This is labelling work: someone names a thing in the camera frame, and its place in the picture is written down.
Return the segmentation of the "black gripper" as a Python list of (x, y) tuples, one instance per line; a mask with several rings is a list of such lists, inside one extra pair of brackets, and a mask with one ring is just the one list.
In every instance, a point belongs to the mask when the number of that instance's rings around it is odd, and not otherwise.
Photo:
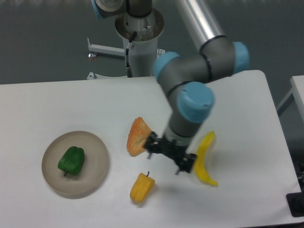
[(165, 130), (162, 138), (152, 131), (143, 147), (148, 153), (147, 159), (150, 159), (153, 154), (163, 154), (174, 160), (178, 166), (175, 175), (179, 175), (180, 172), (191, 173), (197, 158), (196, 154), (186, 153), (190, 142), (191, 137), (177, 135), (173, 130)]

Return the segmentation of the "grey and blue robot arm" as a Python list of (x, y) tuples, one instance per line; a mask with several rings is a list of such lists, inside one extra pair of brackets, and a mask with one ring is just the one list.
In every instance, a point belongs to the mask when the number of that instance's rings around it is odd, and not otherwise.
[(161, 86), (172, 115), (161, 138), (156, 133), (144, 137), (149, 154), (172, 159), (179, 171), (191, 172), (197, 156), (187, 153), (198, 129), (208, 117), (214, 94), (206, 83), (245, 71), (249, 52), (241, 42), (224, 35), (204, 0), (178, 0), (177, 8), (197, 49), (182, 58), (175, 52), (161, 53), (157, 41), (164, 29), (162, 14), (150, 0), (94, 0), (96, 16), (115, 17), (115, 29), (123, 48), (89, 44), (91, 54), (122, 56), (127, 76), (153, 76)]

